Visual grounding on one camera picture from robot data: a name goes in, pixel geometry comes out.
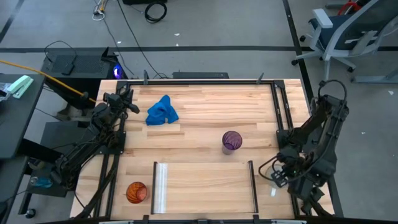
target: black metal frame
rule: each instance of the black metal frame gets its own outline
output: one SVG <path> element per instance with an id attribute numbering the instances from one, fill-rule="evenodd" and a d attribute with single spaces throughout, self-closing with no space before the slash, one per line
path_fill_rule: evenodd
<path id="1" fill-rule="evenodd" d="M 278 101 L 278 96 L 277 96 L 277 88 L 280 90 L 280 93 L 282 95 L 282 101 L 283 101 L 283 107 L 285 110 L 285 115 L 286 115 L 286 120 L 288 124 L 288 128 L 292 129 L 293 128 L 293 121 L 292 121 L 292 116 L 290 113 L 290 107 L 289 107 L 289 102 L 287 99 L 287 94 L 285 90 L 285 83 L 283 80 L 123 80 L 123 81 L 118 81 L 116 84 L 116 93 L 120 93 L 122 88 L 127 88 L 130 89 L 131 86 L 133 85 L 270 85 L 271 88 L 271 93 L 272 93 L 272 99 L 274 101 L 274 109 L 275 109 L 275 115 L 277 119 L 277 124 L 278 124 L 278 130 L 283 131 L 284 130 L 284 125 L 282 121 L 282 115 L 280 112 L 280 106 L 279 106 L 279 101 Z M 120 123 L 120 128 L 124 128 L 124 122 L 121 121 Z M 104 156 L 102 168 L 101 168 L 101 174 L 99 178 L 99 186 L 104 180 L 106 169 L 108 166 L 108 156 Z M 114 156 L 114 162 L 116 162 L 116 168 L 118 168 L 119 164 L 119 155 Z M 156 162 L 154 162 L 154 175 L 155 175 L 155 169 L 156 169 Z M 109 194 L 108 194 L 108 201 L 106 205 L 106 217 L 110 217 L 112 213 L 112 204 L 113 204 L 113 195 L 114 195 L 114 189 L 116 186 L 116 175 L 114 176 L 113 180 L 110 183 L 109 187 Z M 332 204 L 333 208 L 335 210 L 335 213 L 339 217 L 343 217 L 343 212 L 341 209 L 341 204 L 340 200 L 338 198 L 338 192 L 335 184 L 334 177 L 331 178 L 331 180 L 328 182 L 329 186 L 329 191 L 330 195 L 332 198 Z M 290 196 L 292 200 L 292 207 L 293 207 L 293 212 L 294 212 L 294 217 L 296 220 L 303 220 L 306 219 L 310 216 L 307 215 L 301 215 L 300 214 L 300 209 L 299 209 L 299 203 L 297 201 L 297 198 L 294 196 Z M 100 204 L 101 202 L 99 201 L 95 212 L 93 214 L 93 217 L 98 217 L 100 213 Z M 194 223 L 195 220 L 148 220 L 147 217 L 143 220 L 134 220 L 134 223 Z M 258 219 L 258 215 L 254 215 L 253 220 L 225 220 L 225 223 L 232 222 L 232 223 L 269 223 L 270 220 L 260 220 Z"/>

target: gray floor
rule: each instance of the gray floor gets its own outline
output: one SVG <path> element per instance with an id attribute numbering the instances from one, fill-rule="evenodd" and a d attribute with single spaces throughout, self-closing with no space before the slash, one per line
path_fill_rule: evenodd
<path id="1" fill-rule="evenodd" d="M 6 23 L 17 0 L 0 1 L 0 29 Z M 323 7 L 326 1 L 290 0 L 290 7 L 298 35 L 310 30 L 307 21 L 311 10 Z M 25 0 L 0 48 L 42 48 L 55 40 L 64 40 L 73 47 L 114 46 L 103 22 L 91 20 L 92 0 Z M 124 6 L 142 46 L 217 46 L 267 45 L 293 46 L 282 1 L 243 0 L 170 0 L 168 14 L 158 24 L 148 24 L 134 9 Z M 336 11 L 327 11 L 335 15 Z M 106 21 L 121 47 L 135 47 L 116 2 L 110 0 Z M 397 46 L 398 34 L 383 42 Z M 139 52 L 123 52 L 127 66 L 142 77 L 150 69 Z M 228 72 L 231 78 L 301 78 L 299 67 L 290 61 L 291 51 L 209 51 L 209 52 L 146 52 L 158 72 L 171 74 L 178 70 L 196 72 Z M 43 53 L 0 54 L 0 58 L 34 68 L 40 68 Z M 395 186 L 398 177 L 396 111 L 397 85 L 358 85 L 349 82 L 352 75 L 385 75 L 396 67 L 398 52 L 378 52 L 376 55 L 354 58 L 358 66 L 354 73 L 332 61 L 330 78 L 343 81 L 348 88 L 348 116 L 336 147 L 338 167 L 337 188 L 346 217 L 398 220 Z M 323 78 L 323 63 L 318 59 L 305 61 L 313 91 Z M 0 64 L 0 73 L 31 73 Z M 341 96 L 338 87 L 331 86 L 325 93 Z M 37 107 L 55 114 L 65 102 L 54 93 L 44 91 Z M 45 122 L 53 118 L 35 111 L 26 138 L 39 142 Z M 26 187 L 27 177 L 20 190 Z M 69 216 L 73 195 L 53 198 L 35 195 L 32 208 L 38 211 L 34 219 L 18 216 L 18 197 L 9 223 L 37 223 L 65 220 Z"/>

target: office chair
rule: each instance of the office chair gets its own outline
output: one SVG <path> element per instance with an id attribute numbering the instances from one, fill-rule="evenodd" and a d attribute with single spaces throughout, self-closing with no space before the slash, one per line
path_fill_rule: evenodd
<path id="1" fill-rule="evenodd" d="M 334 58 L 349 66 L 354 72 L 356 66 L 346 58 L 374 53 L 384 36 L 398 27 L 398 0 L 371 0 L 354 14 L 328 17 L 323 9 L 314 9 L 314 19 L 309 23 L 314 28 L 310 48 L 313 52 L 296 56 L 297 59 L 320 57 L 325 63 L 325 80 L 329 79 L 330 59 Z"/>

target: wooden table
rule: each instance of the wooden table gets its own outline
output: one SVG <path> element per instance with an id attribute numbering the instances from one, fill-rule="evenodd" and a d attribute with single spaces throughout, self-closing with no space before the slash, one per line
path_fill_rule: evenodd
<path id="1" fill-rule="evenodd" d="M 114 93 L 116 80 L 101 82 L 97 103 L 103 93 Z M 309 117 L 303 88 L 299 79 L 284 80 L 294 126 L 300 126 Z M 286 188 L 272 187 L 258 175 L 258 167 L 275 156 L 278 150 L 275 131 L 277 121 L 270 85 L 138 85 L 134 90 L 133 103 L 141 110 L 129 113 L 126 121 L 126 147 L 120 157 L 116 190 L 114 193 L 112 220 L 142 220 L 150 215 L 151 195 L 140 204 L 126 199 L 129 184 L 140 181 L 152 192 L 153 164 L 156 162 L 247 162 L 252 160 L 257 188 L 259 218 L 294 218 L 292 202 Z M 283 108 L 282 96 L 277 92 Z M 146 126 L 147 110 L 169 95 L 172 106 L 180 119 L 173 124 Z M 284 127 L 287 128 L 282 109 Z M 221 137 L 234 130 L 243 137 L 243 145 L 234 154 L 221 152 Z M 98 188 L 102 156 L 93 158 L 81 171 L 76 194 L 87 204 Z M 327 186 L 320 200 L 324 209 L 333 213 Z M 100 215 L 104 215 L 105 192 Z M 82 207 L 75 199 L 70 216 L 80 213 Z M 154 214 L 150 219 L 252 219 L 253 213 L 186 213 Z"/>

